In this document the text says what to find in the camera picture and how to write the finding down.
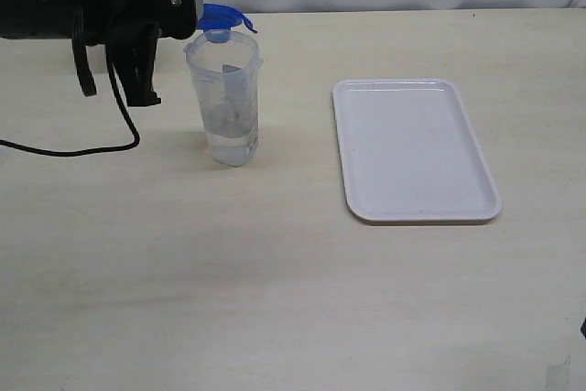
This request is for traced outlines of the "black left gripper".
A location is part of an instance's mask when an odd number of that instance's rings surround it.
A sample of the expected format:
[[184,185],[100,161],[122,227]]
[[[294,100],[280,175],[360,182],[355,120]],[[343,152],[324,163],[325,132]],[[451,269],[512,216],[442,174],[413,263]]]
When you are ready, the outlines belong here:
[[183,40],[198,24],[194,0],[78,0],[77,20],[83,45],[108,40],[128,106],[161,104],[153,88],[158,37]]

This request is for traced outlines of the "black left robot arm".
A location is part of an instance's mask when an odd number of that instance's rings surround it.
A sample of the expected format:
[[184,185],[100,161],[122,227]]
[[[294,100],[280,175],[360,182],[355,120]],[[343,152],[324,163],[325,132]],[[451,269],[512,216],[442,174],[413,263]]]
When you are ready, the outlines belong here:
[[81,90],[97,93],[87,49],[102,45],[129,107],[161,102],[153,89],[157,43],[192,36],[203,0],[1,0],[6,39],[67,39]]

